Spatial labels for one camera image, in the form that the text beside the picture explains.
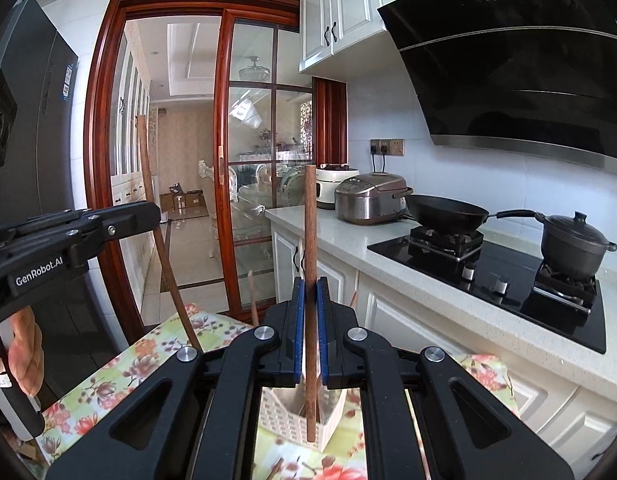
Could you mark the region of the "person's left hand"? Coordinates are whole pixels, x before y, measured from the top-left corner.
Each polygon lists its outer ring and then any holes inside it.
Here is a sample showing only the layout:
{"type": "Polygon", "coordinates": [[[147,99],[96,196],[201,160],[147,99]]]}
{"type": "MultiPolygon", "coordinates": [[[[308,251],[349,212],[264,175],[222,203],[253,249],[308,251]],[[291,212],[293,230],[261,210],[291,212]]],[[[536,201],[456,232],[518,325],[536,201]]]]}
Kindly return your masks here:
{"type": "Polygon", "coordinates": [[[29,396],[37,396],[45,374],[42,332],[30,306],[11,315],[9,321],[12,328],[9,368],[21,390],[29,396]]]}

